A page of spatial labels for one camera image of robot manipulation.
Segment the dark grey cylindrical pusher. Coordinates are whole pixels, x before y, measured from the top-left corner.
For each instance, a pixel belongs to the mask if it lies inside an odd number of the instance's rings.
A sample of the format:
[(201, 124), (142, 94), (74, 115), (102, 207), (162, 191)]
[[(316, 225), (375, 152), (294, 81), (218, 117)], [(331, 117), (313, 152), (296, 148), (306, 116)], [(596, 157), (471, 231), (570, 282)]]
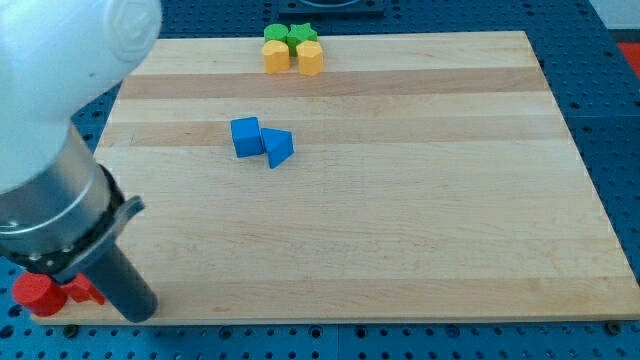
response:
[(146, 321), (157, 310), (156, 294), (117, 245), (111, 245), (83, 275), (129, 322)]

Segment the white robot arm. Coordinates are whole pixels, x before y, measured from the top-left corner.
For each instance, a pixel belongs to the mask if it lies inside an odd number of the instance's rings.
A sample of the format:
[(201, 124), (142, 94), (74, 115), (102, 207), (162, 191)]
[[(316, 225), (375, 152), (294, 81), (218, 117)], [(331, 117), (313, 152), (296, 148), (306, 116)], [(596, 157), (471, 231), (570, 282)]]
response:
[(142, 63), (161, 24), (158, 0), (1, 5), (1, 253), (60, 284), (86, 276), (133, 323), (158, 300), (116, 241), (144, 204), (72, 118)]

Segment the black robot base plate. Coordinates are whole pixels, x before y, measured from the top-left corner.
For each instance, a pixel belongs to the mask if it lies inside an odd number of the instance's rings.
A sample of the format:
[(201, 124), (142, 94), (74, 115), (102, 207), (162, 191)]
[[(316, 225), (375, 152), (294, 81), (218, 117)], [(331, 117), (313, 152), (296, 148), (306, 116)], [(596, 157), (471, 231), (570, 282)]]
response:
[(278, 0), (280, 17), (382, 15), (386, 0)]

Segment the silver wrist flange mount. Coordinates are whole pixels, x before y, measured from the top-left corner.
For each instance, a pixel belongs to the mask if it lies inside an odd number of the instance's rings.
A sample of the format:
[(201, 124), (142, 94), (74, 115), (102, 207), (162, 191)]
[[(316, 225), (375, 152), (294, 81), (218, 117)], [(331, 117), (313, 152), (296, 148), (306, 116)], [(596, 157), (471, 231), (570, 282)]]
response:
[(127, 199), (74, 127), (53, 160), (1, 194), (1, 254), (32, 273), (68, 283), (79, 274), (107, 283), (141, 276), (116, 244), (144, 209)]

